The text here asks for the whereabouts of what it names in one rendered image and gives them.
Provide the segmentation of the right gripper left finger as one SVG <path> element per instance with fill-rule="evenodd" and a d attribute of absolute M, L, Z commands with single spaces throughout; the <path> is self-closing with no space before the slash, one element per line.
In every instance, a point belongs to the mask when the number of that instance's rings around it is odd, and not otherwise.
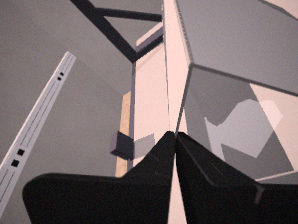
<path fill-rule="evenodd" d="M 31 224 L 168 224 L 175 148 L 174 132 L 166 131 L 125 178 L 34 177 L 22 190 Z"/>

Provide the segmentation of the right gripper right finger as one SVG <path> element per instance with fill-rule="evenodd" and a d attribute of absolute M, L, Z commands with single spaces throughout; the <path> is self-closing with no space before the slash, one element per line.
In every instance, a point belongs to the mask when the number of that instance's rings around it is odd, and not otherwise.
<path fill-rule="evenodd" d="M 263 184 L 184 132 L 176 170 L 187 224 L 298 224 L 298 184 Z"/>

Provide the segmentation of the white cardboard box with lid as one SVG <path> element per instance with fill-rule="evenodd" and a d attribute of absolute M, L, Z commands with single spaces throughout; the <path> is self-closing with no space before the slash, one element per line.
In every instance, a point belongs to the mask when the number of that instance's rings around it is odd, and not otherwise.
<path fill-rule="evenodd" d="M 169 131 L 184 112 L 235 169 L 298 184 L 298 19 L 265 0 L 163 0 L 162 23 Z"/>

